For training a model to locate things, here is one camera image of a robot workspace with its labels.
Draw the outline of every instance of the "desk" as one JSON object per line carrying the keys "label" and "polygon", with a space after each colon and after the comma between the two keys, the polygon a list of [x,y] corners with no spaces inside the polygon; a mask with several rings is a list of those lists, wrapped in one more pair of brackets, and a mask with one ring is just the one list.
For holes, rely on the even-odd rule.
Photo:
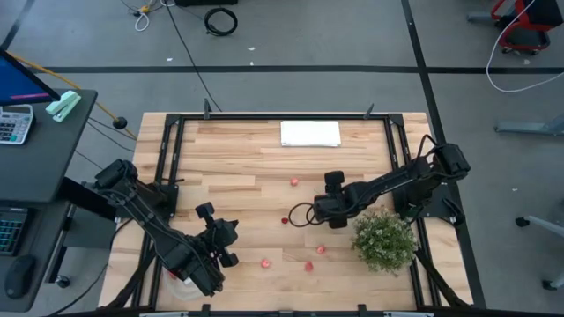
{"label": "desk", "polygon": [[[28,311],[56,246],[70,204],[57,197],[66,169],[71,162],[86,120],[98,95],[83,90],[82,100],[64,122],[55,122],[45,112],[45,104],[33,105],[35,126],[24,145],[2,145],[0,203],[33,208],[27,234],[18,255],[35,257],[35,269],[29,292],[20,299],[9,299],[0,290],[0,311]],[[0,283],[15,257],[0,257]]]}
{"label": "desk", "polygon": [[[144,115],[134,155],[141,181],[153,181],[165,117]],[[404,114],[404,122],[409,146],[417,149],[420,139],[429,133],[426,115]],[[339,230],[327,225],[294,228],[280,222],[296,203],[311,202],[314,195],[323,193],[326,172],[343,170],[349,182],[372,180],[391,170],[381,122],[342,121],[340,132],[339,148],[282,148],[279,121],[187,122],[177,176],[185,181],[178,183],[179,200],[171,226],[197,234],[204,229],[204,221],[197,218],[194,208],[212,202],[215,217],[240,221],[239,239],[229,248],[237,253],[240,263],[222,269],[224,290],[213,298],[182,302],[161,281],[157,310],[199,311],[206,303],[213,311],[353,311],[358,304],[366,304],[369,310],[414,309],[409,270],[396,276],[369,272],[350,248],[351,226]],[[399,137],[395,140],[398,147]],[[296,188],[289,184],[291,177],[300,179]],[[375,206],[392,209],[390,195],[381,197]],[[439,219],[425,222],[436,268],[462,299],[471,302],[455,230]],[[137,224],[130,224],[116,237],[100,306],[115,297],[135,270],[142,238]],[[325,254],[315,251],[321,244],[327,247]],[[263,258],[271,260],[270,268],[261,268]],[[304,270],[306,261],[314,263],[313,272]],[[421,267],[419,271],[424,297],[430,304],[427,279]],[[149,292],[148,276],[142,305]]]}

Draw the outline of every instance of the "black desk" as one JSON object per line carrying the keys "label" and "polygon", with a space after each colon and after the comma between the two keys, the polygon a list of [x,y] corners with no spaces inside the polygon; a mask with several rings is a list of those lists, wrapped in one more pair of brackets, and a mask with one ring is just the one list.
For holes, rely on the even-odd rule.
{"label": "black desk", "polygon": [[0,311],[26,312],[31,308],[67,218],[69,195],[82,188],[64,175],[98,93],[83,90],[78,94],[82,100],[60,123],[45,112],[48,104],[33,106],[36,123],[26,144],[0,147],[4,180],[0,203],[33,208],[18,255],[32,254],[36,260],[29,292],[20,299],[9,299],[4,293],[4,277],[16,258],[0,257]]}

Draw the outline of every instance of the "wooden tabletop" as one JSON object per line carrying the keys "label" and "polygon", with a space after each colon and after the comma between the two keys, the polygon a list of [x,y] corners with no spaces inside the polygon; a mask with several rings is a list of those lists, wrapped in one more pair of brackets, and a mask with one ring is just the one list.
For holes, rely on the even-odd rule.
{"label": "wooden tabletop", "polygon": [[[429,134],[425,114],[403,114],[410,149]],[[141,181],[154,178],[164,129],[164,113],[143,117],[133,162]],[[342,144],[338,148],[280,146],[279,121],[187,122],[182,139],[178,178],[180,194],[171,226],[196,235],[204,229],[194,208],[212,202],[216,218],[239,220],[239,239],[229,248],[240,263],[222,269],[224,290],[213,298],[188,302],[173,296],[161,279],[157,309],[200,310],[369,310],[413,309],[415,303],[408,268],[395,275],[374,273],[351,250],[353,227],[331,230],[327,225],[294,228],[280,222],[296,203],[312,202],[324,191],[323,175],[342,170],[346,182],[369,181],[391,171],[383,123],[341,121]],[[168,149],[172,149],[175,131]],[[395,136],[399,149],[399,138]],[[170,153],[165,175],[170,167]],[[290,178],[297,177],[297,187]],[[378,199],[374,208],[393,210],[391,196]],[[296,222],[304,217],[296,213]],[[455,230],[438,219],[426,219],[427,235],[435,267],[456,291],[471,302],[463,260]],[[137,267],[142,230],[135,223],[115,239],[100,305],[111,301]],[[326,246],[324,254],[315,249]],[[262,259],[271,261],[268,269]],[[314,270],[306,272],[311,261]],[[145,279],[143,299],[148,298],[150,274]],[[426,303],[430,296],[425,270],[419,266]]]}

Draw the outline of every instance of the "computer mouse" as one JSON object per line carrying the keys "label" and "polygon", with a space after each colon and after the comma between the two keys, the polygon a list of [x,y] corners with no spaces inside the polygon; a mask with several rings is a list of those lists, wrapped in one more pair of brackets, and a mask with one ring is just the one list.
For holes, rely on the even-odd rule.
{"label": "computer mouse", "polygon": [[19,299],[27,294],[32,282],[35,258],[31,255],[19,256],[11,264],[4,279],[4,291],[11,299]]}

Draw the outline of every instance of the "white paper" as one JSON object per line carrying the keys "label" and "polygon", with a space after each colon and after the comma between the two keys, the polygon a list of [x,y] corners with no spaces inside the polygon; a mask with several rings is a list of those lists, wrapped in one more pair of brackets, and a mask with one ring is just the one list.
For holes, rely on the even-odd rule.
{"label": "white paper", "polygon": [[283,121],[280,135],[282,146],[341,145],[338,122]]}

